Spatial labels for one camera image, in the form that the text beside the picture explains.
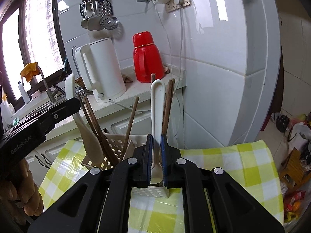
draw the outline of checkered tablecloth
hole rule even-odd
[[[81,166],[85,154],[82,142],[70,140],[65,144],[39,188],[44,210],[88,171]],[[270,150],[262,140],[226,148],[181,150],[181,155],[201,168],[222,167],[283,223],[278,174]],[[168,199],[132,195],[128,232],[184,232],[181,189],[171,189]]]

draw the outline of silver screw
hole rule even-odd
[[[97,168],[97,167],[94,167],[94,168],[92,168],[92,169],[90,170],[90,174],[91,174],[91,175],[96,175],[96,174],[98,174],[99,172],[100,172],[100,169]]]
[[[216,167],[215,169],[214,169],[214,173],[215,174],[223,174],[224,173],[224,170],[222,169],[222,168],[220,168],[220,167]]]
[[[128,163],[129,163],[130,165],[134,165],[134,164],[137,163],[137,159],[136,159],[136,158],[129,158],[129,159],[128,159]]]
[[[184,165],[186,163],[186,160],[184,158],[179,158],[176,160],[176,163],[179,165]]]

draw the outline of cabinet handle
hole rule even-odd
[[[51,162],[42,152],[41,152],[41,156],[44,158],[44,161],[48,164],[48,165],[52,165],[53,162]]]
[[[40,165],[42,165],[42,166],[46,167],[47,169],[49,169],[49,167],[45,163],[41,162],[41,159],[39,159],[37,155],[35,155],[35,158],[38,160]]]

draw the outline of white electric kettle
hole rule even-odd
[[[105,103],[124,94],[126,88],[111,38],[79,47],[75,57],[84,85],[93,91],[97,102]]]

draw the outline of orange rag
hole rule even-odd
[[[38,62],[27,64],[21,71],[21,78],[25,77],[27,82],[30,82],[32,78],[40,74],[39,68],[37,67]]]

